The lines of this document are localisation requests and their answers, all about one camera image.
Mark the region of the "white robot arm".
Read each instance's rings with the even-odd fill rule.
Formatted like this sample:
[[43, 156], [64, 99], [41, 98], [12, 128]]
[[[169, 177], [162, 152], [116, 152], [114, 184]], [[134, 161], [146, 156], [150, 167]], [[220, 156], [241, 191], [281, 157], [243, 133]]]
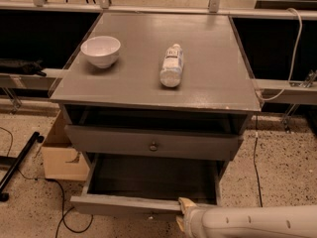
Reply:
[[198, 206], [180, 197], [177, 224], [186, 238], [317, 238], [317, 206]]

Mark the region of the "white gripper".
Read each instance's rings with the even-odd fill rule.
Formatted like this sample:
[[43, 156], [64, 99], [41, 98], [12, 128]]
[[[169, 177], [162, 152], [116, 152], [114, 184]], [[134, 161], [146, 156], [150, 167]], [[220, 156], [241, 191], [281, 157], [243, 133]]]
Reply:
[[175, 218], [180, 231], [184, 232], [187, 238], [211, 238], [203, 224], [208, 208], [198, 207], [186, 197], [180, 197], [178, 202], [183, 213], [183, 217], [177, 215]]

